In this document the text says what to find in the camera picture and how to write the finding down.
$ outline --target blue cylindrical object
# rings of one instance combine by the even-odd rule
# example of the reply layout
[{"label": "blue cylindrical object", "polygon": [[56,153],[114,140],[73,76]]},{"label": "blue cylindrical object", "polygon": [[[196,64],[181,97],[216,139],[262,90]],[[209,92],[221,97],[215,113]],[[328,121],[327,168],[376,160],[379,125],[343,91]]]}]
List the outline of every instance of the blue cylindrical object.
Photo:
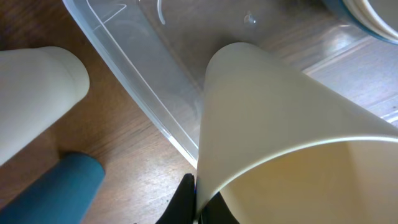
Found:
[{"label": "blue cylindrical object", "polygon": [[0,223],[80,223],[105,177],[90,156],[71,153],[0,211]]}]

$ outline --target white cylindrical object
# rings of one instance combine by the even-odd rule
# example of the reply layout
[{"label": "white cylindrical object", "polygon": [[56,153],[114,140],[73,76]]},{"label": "white cylindrical object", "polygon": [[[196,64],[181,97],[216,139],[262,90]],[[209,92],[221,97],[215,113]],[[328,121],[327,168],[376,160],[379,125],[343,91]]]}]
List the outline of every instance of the white cylindrical object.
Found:
[{"label": "white cylindrical object", "polygon": [[59,47],[0,52],[0,165],[88,92],[86,68]]},{"label": "white cylindrical object", "polygon": [[197,213],[232,180],[271,159],[365,141],[375,149],[398,147],[398,129],[254,45],[228,45],[206,71]]}]

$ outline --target wooden floor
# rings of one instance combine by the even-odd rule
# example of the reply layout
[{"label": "wooden floor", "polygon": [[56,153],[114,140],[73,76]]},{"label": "wooden floor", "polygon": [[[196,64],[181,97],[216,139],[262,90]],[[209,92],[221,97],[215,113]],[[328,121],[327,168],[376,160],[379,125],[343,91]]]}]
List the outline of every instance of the wooden floor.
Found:
[{"label": "wooden floor", "polygon": [[60,0],[1,1],[0,50],[54,45],[90,76],[87,96],[0,168],[0,207],[58,160],[80,151],[106,167],[84,223],[154,223],[182,176],[195,169],[120,85]]}]

